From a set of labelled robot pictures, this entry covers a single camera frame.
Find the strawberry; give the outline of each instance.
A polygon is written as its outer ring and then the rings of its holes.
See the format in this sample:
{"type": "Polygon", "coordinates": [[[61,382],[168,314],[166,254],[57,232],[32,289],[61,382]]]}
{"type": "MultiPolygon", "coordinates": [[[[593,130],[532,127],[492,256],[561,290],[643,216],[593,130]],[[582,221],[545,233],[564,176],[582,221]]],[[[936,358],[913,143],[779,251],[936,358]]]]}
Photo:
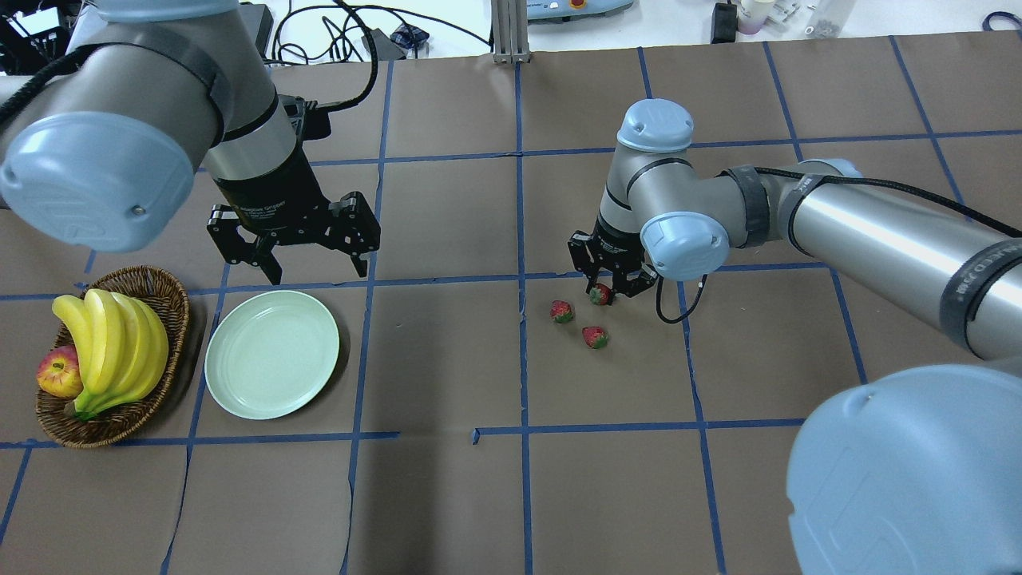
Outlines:
{"type": "Polygon", "coordinates": [[[571,309],[571,304],[554,300],[554,303],[550,304],[550,318],[558,324],[567,324],[574,320],[574,312],[571,309]]]}
{"type": "Polygon", "coordinates": [[[586,345],[593,349],[606,347],[610,342],[610,337],[599,326],[582,329],[582,339],[586,340],[586,345]]]}
{"type": "Polygon", "coordinates": [[[596,285],[593,285],[593,289],[589,291],[589,301],[593,302],[593,305],[595,306],[610,305],[610,297],[612,295],[610,287],[607,287],[603,283],[597,283],[596,285]]]}

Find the light green plate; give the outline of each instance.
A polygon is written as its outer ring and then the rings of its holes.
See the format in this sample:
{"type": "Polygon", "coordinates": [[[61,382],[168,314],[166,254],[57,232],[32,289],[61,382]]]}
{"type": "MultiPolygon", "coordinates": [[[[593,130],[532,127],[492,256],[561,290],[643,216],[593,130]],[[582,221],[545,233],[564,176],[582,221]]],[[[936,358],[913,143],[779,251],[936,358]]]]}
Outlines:
{"type": "Polygon", "coordinates": [[[246,420],[286,416],[323,389],[340,337],[326,306],[300,292],[267,292],[227,315],[205,354],[210,395],[246,420]]]}

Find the apple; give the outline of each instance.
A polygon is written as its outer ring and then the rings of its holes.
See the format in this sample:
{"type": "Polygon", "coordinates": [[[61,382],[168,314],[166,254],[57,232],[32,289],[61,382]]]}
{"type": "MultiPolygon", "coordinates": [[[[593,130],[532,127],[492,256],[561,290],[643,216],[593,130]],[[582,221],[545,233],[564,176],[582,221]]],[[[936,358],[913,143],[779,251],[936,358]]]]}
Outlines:
{"type": "Polygon", "coordinates": [[[46,354],[36,371],[39,387],[50,395],[74,399],[82,393],[82,375],[75,346],[62,346],[46,354]]]}

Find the bunch of bananas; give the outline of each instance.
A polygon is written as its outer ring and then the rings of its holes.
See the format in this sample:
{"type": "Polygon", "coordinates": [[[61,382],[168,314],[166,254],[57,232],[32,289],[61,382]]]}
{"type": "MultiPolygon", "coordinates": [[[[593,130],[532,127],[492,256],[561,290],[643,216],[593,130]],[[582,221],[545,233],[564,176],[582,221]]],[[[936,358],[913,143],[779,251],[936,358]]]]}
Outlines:
{"type": "Polygon", "coordinates": [[[138,401],[159,383],[170,347],[167,330],[144,302],[92,289],[84,300],[59,296],[52,309],[78,350],[84,388],[75,398],[78,419],[138,401]]]}

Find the wicker basket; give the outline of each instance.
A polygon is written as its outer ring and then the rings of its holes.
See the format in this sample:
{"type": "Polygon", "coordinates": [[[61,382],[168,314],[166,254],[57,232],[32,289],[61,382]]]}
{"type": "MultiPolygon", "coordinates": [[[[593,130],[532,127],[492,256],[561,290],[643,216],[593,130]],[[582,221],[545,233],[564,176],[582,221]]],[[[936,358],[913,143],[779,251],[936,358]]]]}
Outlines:
{"type": "MultiPolygon", "coordinates": [[[[36,418],[46,435],[64,447],[109,445],[135,433],[159,410],[174,384],[191,314],[184,286],[159,268],[134,266],[120,269],[100,277],[89,287],[118,292],[148,304],[167,329],[170,351],[164,377],[149,395],[140,401],[111,408],[88,422],[80,422],[64,414],[66,399],[39,390],[36,393],[36,418]]],[[[71,343],[67,328],[61,325],[53,348],[71,343]]]]}

